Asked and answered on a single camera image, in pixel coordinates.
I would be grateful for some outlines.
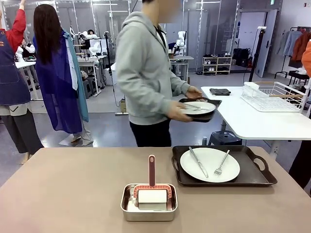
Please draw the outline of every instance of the white dish rack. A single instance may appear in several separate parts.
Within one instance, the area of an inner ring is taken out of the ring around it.
[[[305,95],[279,82],[245,82],[241,98],[260,112],[300,112]]]

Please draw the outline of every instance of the man in gray hoodie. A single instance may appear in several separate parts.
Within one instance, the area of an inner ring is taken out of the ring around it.
[[[202,96],[196,87],[171,71],[168,44],[159,23],[169,23],[180,0],[142,0],[142,12],[123,23],[117,40],[116,71],[126,96],[130,126],[139,147],[170,147],[171,119],[190,122],[184,105],[173,101],[180,94]]]

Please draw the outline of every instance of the gray hoodie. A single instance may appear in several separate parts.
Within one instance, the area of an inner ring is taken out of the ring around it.
[[[167,42],[142,12],[132,13],[122,25],[116,71],[129,120],[137,125],[165,121],[173,95],[186,94],[190,87],[171,72]]]

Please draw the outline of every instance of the plate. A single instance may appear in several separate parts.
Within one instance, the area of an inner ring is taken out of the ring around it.
[[[190,106],[186,106],[187,109],[181,109],[181,112],[187,115],[202,115],[202,114],[207,114],[211,113],[216,109],[216,106],[212,103],[207,103],[207,102],[187,102],[185,104],[190,104],[195,107],[201,107],[203,109],[196,111],[195,108],[191,109]]]
[[[225,152],[212,148],[196,148],[193,149],[193,151],[205,167],[208,173],[208,178],[205,177],[190,151],[185,152],[181,156],[180,164],[185,172],[198,180],[212,183],[222,183],[233,180],[240,173],[240,165],[238,161],[236,161],[230,154],[224,162],[222,174],[218,176],[214,174],[214,171],[222,162]]]

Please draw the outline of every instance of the hood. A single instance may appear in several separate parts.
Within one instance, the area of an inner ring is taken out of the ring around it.
[[[154,35],[156,36],[156,29],[154,27],[154,25],[152,24],[151,20],[142,12],[133,12],[132,14],[130,14],[126,20],[124,21],[124,23],[122,24],[122,29],[132,23],[132,22],[138,22],[138,23],[142,23],[143,25],[145,25],[145,27]]]

